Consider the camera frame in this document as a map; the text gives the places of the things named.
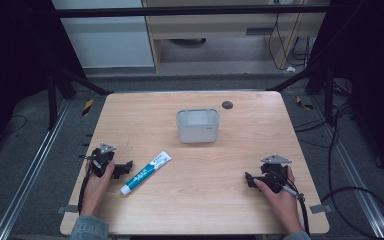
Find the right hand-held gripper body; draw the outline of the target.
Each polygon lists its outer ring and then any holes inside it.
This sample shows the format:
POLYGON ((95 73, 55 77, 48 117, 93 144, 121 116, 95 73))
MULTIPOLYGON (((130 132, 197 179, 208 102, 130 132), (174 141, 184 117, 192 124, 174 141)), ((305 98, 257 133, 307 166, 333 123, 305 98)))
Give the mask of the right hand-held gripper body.
POLYGON ((263 165, 260 167, 263 174, 262 181, 273 193, 279 193, 282 189, 290 190, 288 166, 291 160, 274 154, 261 159, 263 165))

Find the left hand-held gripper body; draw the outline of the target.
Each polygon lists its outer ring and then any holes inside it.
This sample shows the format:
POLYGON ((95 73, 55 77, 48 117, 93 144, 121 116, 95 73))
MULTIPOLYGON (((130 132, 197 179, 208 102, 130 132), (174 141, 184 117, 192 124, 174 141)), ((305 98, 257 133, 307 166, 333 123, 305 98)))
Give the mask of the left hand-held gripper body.
POLYGON ((106 166, 115 155, 115 150, 116 148, 114 146, 102 142, 99 148, 92 151, 92 155, 89 157, 90 167, 97 177, 104 175, 106 166))

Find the white and teal toothpaste tube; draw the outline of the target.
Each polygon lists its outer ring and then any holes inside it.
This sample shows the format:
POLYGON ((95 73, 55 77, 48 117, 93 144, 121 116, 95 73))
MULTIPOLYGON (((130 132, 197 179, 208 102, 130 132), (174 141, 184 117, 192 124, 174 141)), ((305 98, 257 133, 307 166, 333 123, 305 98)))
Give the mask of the white and teal toothpaste tube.
POLYGON ((144 168, 142 168, 134 177, 132 177, 124 186, 121 187, 120 192, 127 196, 150 176, 152 176, 158 169, 168 163, 172 157, 165 151, 161 151, 152 161, 150 161, 144 168))

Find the grey plastic bin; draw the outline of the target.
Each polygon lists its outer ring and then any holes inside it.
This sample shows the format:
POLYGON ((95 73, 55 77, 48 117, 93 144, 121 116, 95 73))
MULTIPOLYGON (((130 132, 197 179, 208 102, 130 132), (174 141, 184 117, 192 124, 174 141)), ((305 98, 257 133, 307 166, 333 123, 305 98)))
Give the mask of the grey plastic bin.
POLYGON ((176 115, 178 138, 182 143, 211 143, 218 137, 219 112, 217 109, 183 109, 176 115))

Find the person's left hand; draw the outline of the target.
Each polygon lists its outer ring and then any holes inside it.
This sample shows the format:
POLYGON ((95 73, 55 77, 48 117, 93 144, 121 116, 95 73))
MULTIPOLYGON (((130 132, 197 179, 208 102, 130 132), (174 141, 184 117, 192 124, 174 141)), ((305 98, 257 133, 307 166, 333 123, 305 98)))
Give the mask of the person's left hand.
POLYGON ((97 216, 100 205, 108 191, 115 163, 110 161, 106 167, 105 173, 97 177, 92 173, 84 190, 82 209, 80 215, 97 216))

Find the person's right hand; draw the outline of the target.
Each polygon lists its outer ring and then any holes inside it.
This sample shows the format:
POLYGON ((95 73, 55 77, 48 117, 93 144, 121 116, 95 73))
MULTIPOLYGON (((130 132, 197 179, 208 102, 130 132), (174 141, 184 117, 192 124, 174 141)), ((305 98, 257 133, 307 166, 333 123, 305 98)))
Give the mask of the person's right hand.
POLYGON ((285 190, 274 193, 264 182, 258 179, 255 179, 254 183, 268 200, 274 215, 288 235, 303 230, 295 196, 285 190))

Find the yellow black tape strip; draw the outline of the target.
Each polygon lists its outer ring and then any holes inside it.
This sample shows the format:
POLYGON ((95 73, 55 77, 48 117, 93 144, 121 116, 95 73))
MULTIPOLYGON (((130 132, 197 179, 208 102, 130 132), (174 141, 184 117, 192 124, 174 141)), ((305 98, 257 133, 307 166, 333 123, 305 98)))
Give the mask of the yellow black tape strip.
POLYGON ((88 113, 89 113, 89 111, 90 111, 90 109, 91 109, 91 107, 92 107, 92 105, 93 105, 93 102, 94 102, 93 99, 88 99, 88 100, 86 101, 85 106, 84 106, 84 108, 83 108, 83 110, 82 110, 82 114, 81 114, 81 116, 86 116, 86 115, 88 115, 88 113))
POLYGON ((299 106, 307 110, 313 110, 313 104, 308 96, 297 96, 296 102, 299 106))

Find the white cabinet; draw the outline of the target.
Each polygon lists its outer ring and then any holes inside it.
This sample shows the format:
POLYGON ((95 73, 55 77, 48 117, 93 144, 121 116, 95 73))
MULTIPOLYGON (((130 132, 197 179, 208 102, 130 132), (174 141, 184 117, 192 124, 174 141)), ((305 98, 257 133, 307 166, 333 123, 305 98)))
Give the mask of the white cabinet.
MULTIPOLYGON (((141 0, 52 0, 57 10, 141 8, 141 0)), ((85 69, 153 67, 144 17, 63 18, 85 69)))

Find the light wooden desk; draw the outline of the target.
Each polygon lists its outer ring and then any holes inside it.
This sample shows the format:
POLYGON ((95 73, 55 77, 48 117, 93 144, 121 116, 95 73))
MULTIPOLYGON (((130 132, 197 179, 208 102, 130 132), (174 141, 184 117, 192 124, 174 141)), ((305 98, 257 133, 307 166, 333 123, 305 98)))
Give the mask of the light wooden desk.
MULTIPOLYGON (((316 5, 330 0, 141 0, 145 7, 233 6, 233 5, 316 5)), ((275 13, 229 15, 148 16, 150 38, 199 39, 263 36, 274 64, 283 68, 297 39, 318 35, 323 13, 275 13)))

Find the aluminium floor rail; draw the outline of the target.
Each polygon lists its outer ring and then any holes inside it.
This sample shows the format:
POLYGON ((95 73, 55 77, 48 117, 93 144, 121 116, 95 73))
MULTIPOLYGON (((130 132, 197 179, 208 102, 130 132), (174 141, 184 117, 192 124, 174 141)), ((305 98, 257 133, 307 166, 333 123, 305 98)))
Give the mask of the aluminium floor rail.
POLYGON ((55 125, 47 131, 40 147, 38 148, 26 174, 23 177, 14 197, 12 198, 5 214, 0 220, 0 240, 7 240, 31 189, 45 163, 47 156, 54 144, 54 141, 66 119, 67 112, 71 106, 71 100, 63 100, 58 110, 55 125))
POLYGON ((326 116, 324 111, 325 107, 322 106, 320 100, 312 98, 314 103, 315 111, 322 117, 324 123, 324 128, 327 131, 328 135, 331 137, 331 142, 329 145, 328 153, 328 186, 329 194, 327 195, 330 198, 333 207, 336 209, 339 217, 351 228, 360 233, 367 238, 374 240, 384 240, 384 215, 381 212, 381 209, 377 205, 377 202, 381 203, 382 200, 373 192, 366 189, 366 184, 362 180, 361 176, 357 172, 354 164, 351 162, 350 157, 345 150, 345 147, 342 141, 339 138, 337 130, 337 117, 343 112, 349 109, 349 105, 345 104, 338 108, 337 112, 326 116), (335 154, 337 161, 341 164, 342 171, 347 177, 350 185, 343 186, 338 189, 333 189, 332 186, 332 155, 335 154), (347 219, 340 208, 337 206, 337 201, 335 196, 339 193, 344 193, 345 191, 352 191, 356 196, 360 208, 364 213, 370 227, 370 232, 364 232, 361 229, 358 229, 349 219, 347 219))

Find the black metal frame stand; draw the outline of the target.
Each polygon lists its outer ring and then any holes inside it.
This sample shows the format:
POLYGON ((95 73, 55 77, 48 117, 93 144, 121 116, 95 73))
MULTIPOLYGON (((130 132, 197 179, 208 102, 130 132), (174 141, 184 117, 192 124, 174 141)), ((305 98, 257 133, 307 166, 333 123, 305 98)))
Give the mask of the black metal frame stand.
POLYGON ((298 81, 308 78, 309 82, 305 91, 310 94, 316 94, 324 89, 324 116, 328 123, 334 125, 333 117, 333 69, 329 64, 312 64, 305 70, 295 74, 288 80, 274 87, 268 88, 268 91, 281 92, 287 87, 297 83, 298 81))
POLYGON ((72 81, 79 83, 99 95, 111 94, 111 91, 91 83, 85 77, 81 77, 68 69, 62 67, 51 68, 47 73, 46 80, 49 107, 49 130, 56 126, 58 120, 56 91, 59 91, 64 99, 74 99, 76 91, 71 84, 72 81))

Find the black horizontal frame bar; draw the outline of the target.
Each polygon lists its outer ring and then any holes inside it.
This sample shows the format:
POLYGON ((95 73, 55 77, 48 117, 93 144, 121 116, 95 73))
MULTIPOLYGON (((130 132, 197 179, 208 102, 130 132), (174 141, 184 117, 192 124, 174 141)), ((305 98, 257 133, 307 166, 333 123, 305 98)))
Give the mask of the black horizontal frame bar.
POLYGON ((182 15, 228 15, 228 14, 275 14, 275 13, 321 13, 330 10, 330 5, 236 5, 236 6, 182 6, 111 9, 63 9, 53 14, 60 18, 88 17, 136 17, 136 16, 182 16, 182 15))

